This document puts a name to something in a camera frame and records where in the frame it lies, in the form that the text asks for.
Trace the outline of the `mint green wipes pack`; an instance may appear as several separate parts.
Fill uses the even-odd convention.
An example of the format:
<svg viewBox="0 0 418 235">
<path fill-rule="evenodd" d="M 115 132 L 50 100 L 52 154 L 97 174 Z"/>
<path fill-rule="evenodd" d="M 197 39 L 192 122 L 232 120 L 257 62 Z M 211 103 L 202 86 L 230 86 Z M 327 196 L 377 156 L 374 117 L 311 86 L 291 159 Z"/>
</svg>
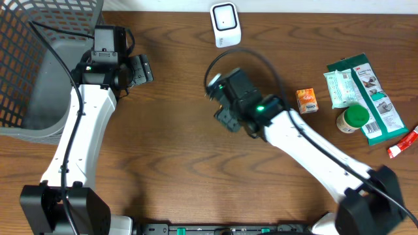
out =
<svg viewBox="0 0 418 235">
<path fill-rule="evenodd" d="M 324 77 L 327 81 L 332 109 L 347 108 L 358 103 L 355 93 L 355 83 L 352 79 L 350 69 L 327 72 L 324 74 Z"/>
</svg>

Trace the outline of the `orange small carton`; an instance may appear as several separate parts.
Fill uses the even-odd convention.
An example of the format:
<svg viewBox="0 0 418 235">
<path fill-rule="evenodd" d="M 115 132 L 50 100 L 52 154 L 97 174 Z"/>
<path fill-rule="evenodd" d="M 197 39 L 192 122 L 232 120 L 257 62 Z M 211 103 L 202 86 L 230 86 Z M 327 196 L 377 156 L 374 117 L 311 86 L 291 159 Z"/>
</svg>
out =
<svg viewBox="0 0 418 235">
<path fill-rule="evenodd" d="M 313 88 L 297 90 L 295 95 L 301 114 L 308 114 L 319 110 Z"/>
</svg>

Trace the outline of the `red snack stick packet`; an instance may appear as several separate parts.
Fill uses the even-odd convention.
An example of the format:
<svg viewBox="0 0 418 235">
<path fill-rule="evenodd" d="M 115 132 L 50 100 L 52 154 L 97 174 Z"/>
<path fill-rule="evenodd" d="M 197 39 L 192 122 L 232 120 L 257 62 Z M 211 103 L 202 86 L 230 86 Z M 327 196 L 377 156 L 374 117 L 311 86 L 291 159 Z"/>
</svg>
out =
<svg viewBox="0 0 418 235">
<path fill-rule="evenodd" d="M 401 139 L 396 145 L 390 147 L 387 150 L 391 159 L 395 158 L 405 149 L 409 148 L 417 140 L 417 127 L 414 128 L 409 134 Z"/>
</svg>

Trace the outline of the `green lid spice jar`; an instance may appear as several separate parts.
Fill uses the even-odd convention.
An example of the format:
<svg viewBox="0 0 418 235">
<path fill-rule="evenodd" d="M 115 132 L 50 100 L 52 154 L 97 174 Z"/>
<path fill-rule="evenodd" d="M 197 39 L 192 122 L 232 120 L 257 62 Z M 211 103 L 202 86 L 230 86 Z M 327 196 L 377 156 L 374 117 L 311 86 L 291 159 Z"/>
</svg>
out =
<svg viewBox="0 0 418 235">
<path fill-rule="evenodd" d="M 337 128 L 343 133 L 353 133 L 370 119 L 368 110 L 360 104 L 354 104 L 341 113 L 336 119 Z"/>
</svg>

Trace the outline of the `green 3M glove package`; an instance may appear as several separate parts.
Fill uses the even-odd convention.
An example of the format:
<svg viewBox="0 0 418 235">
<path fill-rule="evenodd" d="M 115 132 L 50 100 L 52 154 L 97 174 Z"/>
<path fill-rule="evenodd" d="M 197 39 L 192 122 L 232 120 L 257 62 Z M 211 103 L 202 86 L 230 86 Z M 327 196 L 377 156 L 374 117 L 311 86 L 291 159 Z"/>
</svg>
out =
<svg viewBox="0 0 418 235">
<path fill-rule="evenodd" d="M 369 145 L 373 146 L 408 132 L 365 54 L 328 64 L 327 68 L 331 72 L 350 71 L 357 100 L 370 114 L 369 121 L 361 127 Z"/>
</svg>

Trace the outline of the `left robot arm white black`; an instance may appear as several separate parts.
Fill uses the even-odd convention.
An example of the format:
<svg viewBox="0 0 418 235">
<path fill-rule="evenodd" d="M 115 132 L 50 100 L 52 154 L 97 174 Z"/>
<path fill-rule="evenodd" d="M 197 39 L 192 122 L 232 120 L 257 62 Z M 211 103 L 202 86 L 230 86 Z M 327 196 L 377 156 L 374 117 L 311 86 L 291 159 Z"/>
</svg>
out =
<svg viewBox="0 0 418 235">
<path fill-rule="evenodd" d="M 114 215 L 95 192 L 106 126 L 121 91 L 153 80 L 130 29 L 98 25 L 93 46 L 67 69 L 71 102 L 56 153 L 38 185 L 25 185 L 20 206 L 34 234 L 138 234 L 131 217 Z"/>
</svg>

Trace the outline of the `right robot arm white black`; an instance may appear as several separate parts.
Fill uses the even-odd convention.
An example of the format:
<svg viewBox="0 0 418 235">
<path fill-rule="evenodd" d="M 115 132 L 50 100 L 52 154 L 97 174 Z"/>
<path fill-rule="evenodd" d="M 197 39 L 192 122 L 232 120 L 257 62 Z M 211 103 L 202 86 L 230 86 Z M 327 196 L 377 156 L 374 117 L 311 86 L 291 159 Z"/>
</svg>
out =
<svg viewBox="0 0 418 235">
<path fill-rule="evenodd" d="M 264 96 L 235 69 L 204 81 L 220 104 L 215 118 L 229 131 L 245 128 L 252 138 L 286 152 L 329 192 L 338 205 L 308 227 L 312 234 L 389 234 L 406 217 L 396 174 L 359 162 L 316 133 L 277 95 Z"/>
</svg>

